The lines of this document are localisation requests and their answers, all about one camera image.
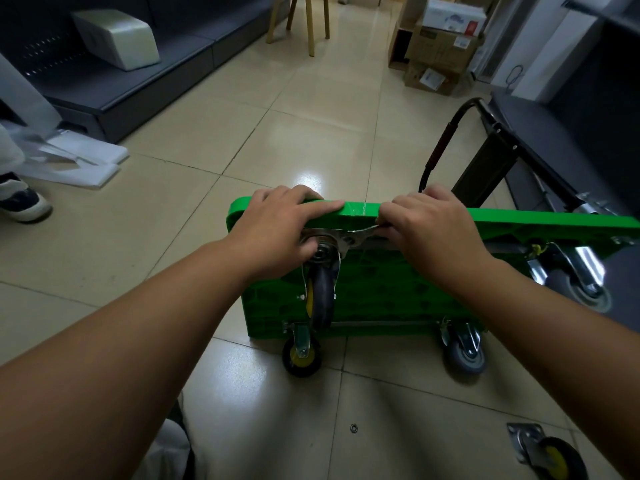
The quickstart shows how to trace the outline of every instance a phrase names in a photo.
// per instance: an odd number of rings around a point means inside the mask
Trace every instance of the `black and white sneaker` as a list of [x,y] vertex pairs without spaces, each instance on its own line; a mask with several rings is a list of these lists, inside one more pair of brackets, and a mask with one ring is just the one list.
[[0,210],[23,224],[35,224],[51,215],[47,200],[14,173],[0,175]]

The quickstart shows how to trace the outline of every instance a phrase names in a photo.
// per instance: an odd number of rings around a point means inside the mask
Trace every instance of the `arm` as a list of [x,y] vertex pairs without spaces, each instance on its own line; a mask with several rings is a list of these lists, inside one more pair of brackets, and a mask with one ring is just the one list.
[[307,187],[256,192],[236,226],[0,367],[3,478],[128,478],[242,291],[300,266]]
[[532,373],[621,473],[640,470],[640,335],[542,287],[484,247],[439,185],[380,206],[379,230],[460,300]]

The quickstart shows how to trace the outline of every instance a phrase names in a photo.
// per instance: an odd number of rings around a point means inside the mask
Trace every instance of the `black wire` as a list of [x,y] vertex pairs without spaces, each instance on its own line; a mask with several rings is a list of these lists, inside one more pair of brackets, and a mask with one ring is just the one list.
[[[515,71],[516,69],[520,69],[520,72],[518,72],[516,77],[514,77],[513,79],[511,79],[511,81],[509,81],[509,78],[511,78],[513,71]],[[511,85],[514,84],[518,80],[518,78],[520,78],[523,72],[524,72],[524,67],[521,64],[518,64],[513,69],[511,69],[511,72],[509,72],[507,79],[504,80],[505,83],[507,84],[507,91],[511,88]]]

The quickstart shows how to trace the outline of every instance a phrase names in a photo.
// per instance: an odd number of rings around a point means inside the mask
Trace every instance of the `red label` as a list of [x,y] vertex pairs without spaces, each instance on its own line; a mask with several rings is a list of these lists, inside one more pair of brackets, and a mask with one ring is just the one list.
[[478,28],[478,22],[469,22],[467,25],[467,30],[465,31],[465,35],[473,35]]

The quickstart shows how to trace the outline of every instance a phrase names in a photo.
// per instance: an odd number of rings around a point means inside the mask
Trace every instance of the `chair leg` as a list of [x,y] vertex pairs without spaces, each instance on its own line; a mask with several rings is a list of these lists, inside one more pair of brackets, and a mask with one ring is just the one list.
[[329,38],[329,0],[324,0],[324,38]]
[[271,20],[269,21],[269,31],[267,32],[267,43],[273,42],[273,31],[276,30],[276,20],[278,18],[278,8],[282,0],[275,0],[273,2],[273,9],[271,10]]
[[305,0],[307,5],[307,33],[309,37],[309,56],[316,56],[316,46],[314,44],[314,15],[311,10],[311,0]]
[[289,19],[287,20],[287,30],[291,30],[293,14],[296,12],[296,3],[298,3],[298,0],[291,0],[291,9],[289,10]]

